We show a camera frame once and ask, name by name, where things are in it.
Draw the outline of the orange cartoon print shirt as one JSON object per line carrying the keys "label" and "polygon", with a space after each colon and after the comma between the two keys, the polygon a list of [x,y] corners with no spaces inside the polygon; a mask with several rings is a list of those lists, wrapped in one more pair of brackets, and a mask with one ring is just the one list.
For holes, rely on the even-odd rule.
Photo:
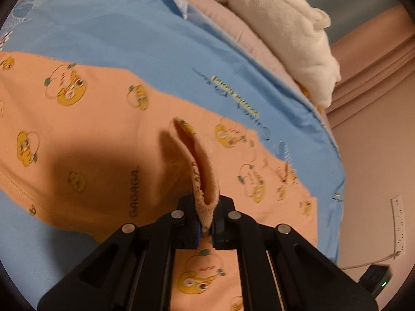
{"label": "orange cartoon print shirt", "polygon": [[289,161],[242,122],[250,101],[217,75],[183,96],[127,69],[1,54],[1,189],[37,219],[98,242],[194,194],[203,227],[220,195],[259,223],[318,240],[316,199]]}

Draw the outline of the black charger box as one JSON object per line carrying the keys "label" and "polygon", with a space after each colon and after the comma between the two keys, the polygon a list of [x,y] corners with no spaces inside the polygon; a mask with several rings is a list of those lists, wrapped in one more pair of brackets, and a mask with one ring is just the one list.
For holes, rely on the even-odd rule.
{"label": "black charger box", "polygon": [[376,298],[392,278],[389,265],[370,265],[360,277],[358,284]]}

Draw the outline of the white power strip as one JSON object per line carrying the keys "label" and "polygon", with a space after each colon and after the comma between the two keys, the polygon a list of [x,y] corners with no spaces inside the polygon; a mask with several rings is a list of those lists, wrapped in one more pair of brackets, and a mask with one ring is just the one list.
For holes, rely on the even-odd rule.
{"label": "white power strip", "polygon": [[402,197],[398,195],[392,198],[391,206],[394,225],[394,252],[396,256],[403,256],[406,246],[406,230]]}

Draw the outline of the white fluffy blanket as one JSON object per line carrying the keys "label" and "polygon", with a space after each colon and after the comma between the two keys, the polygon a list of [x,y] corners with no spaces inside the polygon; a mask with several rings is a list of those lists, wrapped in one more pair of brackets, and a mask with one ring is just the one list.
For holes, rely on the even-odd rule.
{"label": "white fluffy blanket", "polygon": [[329,15],[306,0],[215,0],[227,5],[265,42],[318,107],[328,108],[341,81],[326,28]]}

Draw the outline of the blue floral bed sheet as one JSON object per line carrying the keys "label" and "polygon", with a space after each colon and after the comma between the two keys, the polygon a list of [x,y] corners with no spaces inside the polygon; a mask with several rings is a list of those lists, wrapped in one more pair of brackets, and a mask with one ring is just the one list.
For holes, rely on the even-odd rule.
{"label": "blue floral bed sheet", "polygon": [[[314,245],[338,259],[345,172],[334,139],[303,96],[183,0],[24,0],[1,30],[5,52],[127,69],[174,96],[192,71],[217,75],[226,88],[220,112],[241,85],[250,101],[242,122],[292,163],[317,202]],[[99,243],[37,219],[1,189],[1,262],[31,306]]]}

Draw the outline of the pink quilt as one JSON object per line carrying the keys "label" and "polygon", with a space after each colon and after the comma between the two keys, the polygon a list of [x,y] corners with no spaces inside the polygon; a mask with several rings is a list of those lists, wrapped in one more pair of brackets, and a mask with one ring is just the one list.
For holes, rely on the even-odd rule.
{"label": "pink quilt", "polygon": [[300,85],[288,74],[282,62],[234,12],[215,0],[185,1],[189,2],[228,36],[238,42],[258,63],[261,63],[276,76],[284,80],[291,88],[301,92],[303,95],[305,94]]}

